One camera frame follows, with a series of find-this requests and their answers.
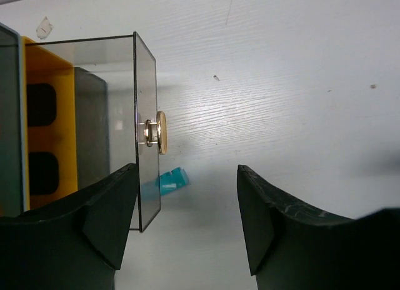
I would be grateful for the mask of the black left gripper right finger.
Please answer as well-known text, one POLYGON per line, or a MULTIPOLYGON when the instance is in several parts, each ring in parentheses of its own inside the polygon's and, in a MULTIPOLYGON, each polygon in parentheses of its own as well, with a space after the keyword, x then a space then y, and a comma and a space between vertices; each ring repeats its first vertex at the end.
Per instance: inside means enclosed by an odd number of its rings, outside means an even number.
POLYGON ((247 260, 259 289, 398 289, 399 209, 349 219, 237 168, 247 260))

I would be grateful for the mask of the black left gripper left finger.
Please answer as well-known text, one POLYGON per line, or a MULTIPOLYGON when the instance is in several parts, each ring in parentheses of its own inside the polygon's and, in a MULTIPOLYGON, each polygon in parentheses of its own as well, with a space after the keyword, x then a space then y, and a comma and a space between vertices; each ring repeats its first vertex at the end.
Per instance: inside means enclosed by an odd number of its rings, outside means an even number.
POLYGON ((139 169, 17 217, 1 218, 2 289, 112 289, 139 191, 139 169))

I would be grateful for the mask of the clear acrylic drawer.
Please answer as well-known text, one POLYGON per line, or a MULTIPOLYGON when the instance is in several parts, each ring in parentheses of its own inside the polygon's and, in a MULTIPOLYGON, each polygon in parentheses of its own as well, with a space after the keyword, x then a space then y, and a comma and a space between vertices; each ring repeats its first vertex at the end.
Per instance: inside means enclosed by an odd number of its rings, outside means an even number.
POLYGON ((24 40, 27 146, 52 184, 33 179, 38 208, 133 163, 139 188, 131 229, 161 209, 159 157, 168 149, 156 58, 138 32, 54 42, 24 40))

